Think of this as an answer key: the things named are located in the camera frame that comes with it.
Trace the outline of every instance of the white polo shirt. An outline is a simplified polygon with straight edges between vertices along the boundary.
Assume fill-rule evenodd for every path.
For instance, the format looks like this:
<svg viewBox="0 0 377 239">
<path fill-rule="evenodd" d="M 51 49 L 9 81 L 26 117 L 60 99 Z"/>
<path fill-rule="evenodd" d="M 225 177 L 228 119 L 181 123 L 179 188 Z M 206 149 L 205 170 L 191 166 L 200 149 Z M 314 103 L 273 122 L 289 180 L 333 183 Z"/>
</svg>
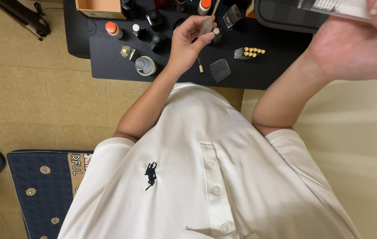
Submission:
<svg viewBox="0 0 377 239">
<path fill-rule="evenodd" d="M 136 144 L 96 147 L 58 238 L 210 237 L 360 239 L 296 132 L 264 138 L 213 90 L 176 84 Z"/>
</svg>

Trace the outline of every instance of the beige wall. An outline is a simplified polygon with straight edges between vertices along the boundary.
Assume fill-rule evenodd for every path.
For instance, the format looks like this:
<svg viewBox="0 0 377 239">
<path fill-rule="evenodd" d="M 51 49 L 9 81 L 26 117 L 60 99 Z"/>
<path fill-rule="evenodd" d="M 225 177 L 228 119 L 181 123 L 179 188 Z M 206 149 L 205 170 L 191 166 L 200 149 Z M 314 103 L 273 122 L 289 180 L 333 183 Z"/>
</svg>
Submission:
<svg viewBox="0 0 377 239">
<path fill-rule="evenodd" d="M 247 118 L 261 93 L 245 90 Z M 377 239 L 377 80 L 326 86 L 307 103 L 295 130 L 362 238 Z"/>
</svg>

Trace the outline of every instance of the shirt placket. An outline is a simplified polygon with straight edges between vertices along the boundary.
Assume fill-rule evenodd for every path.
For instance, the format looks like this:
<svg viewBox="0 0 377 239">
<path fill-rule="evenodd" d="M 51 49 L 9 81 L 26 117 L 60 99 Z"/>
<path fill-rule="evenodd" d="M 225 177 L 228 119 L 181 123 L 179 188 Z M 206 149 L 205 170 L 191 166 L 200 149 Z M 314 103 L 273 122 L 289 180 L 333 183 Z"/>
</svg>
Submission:
<svg viewBox="0 0 377 239">
<path fill-rule="evenodd" d="M 199 145 L 202 150 L 203 166 L 206 176 L 212 237 L 218 239 L 237 239 L 239 236 L 235 230 L 227 189 L 215 149 L 212 143 L 199 142 Z"/>
</svg>

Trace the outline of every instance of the person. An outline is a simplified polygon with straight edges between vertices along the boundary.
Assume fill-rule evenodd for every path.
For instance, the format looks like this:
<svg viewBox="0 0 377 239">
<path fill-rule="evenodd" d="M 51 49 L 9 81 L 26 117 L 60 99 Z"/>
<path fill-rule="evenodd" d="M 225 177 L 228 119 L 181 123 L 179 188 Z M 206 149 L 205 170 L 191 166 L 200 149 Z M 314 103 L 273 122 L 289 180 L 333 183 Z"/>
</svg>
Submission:
<svg viewBox="0 0 377 239">
<path fill-rule="evenodd" d="M 192 43 L 207 17 L 174 31 L 167 66 L 96 147 L 58 238 L 361 238 L 293 125 L 330 82 L 377 79 L 377 28 L 331 16 L 250 124 L 213 90 L 176 84 L 213 38 Z"/>
</svg>

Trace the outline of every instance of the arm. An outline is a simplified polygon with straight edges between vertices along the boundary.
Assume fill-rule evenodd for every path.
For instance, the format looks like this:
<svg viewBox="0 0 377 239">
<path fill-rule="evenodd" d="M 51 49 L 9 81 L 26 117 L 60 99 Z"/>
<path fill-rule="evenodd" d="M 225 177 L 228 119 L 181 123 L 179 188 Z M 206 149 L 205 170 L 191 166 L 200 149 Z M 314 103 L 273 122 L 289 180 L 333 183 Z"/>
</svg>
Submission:
<svg viewBox="0 0 377 239">
<path fill-rule="evenodd" d="M 199 35 L 203 20 L 208 17 L 191 16 L 174 30 L 168 64 L 123 115 L 112 137 L 137 142 L 153 128 L 176 81 L 193 65 L 202 48 L 215 36 L 213 33 L 205 34 L 191 43 Z"/>
<path fill-rule="evenodd" d="M 306 102 L 336 79 L 377 79 L 377 29 L 329 17 L 308 49 L 266 90 L 252 115 L 263 135 L 292 129 Z"/>
</svg>

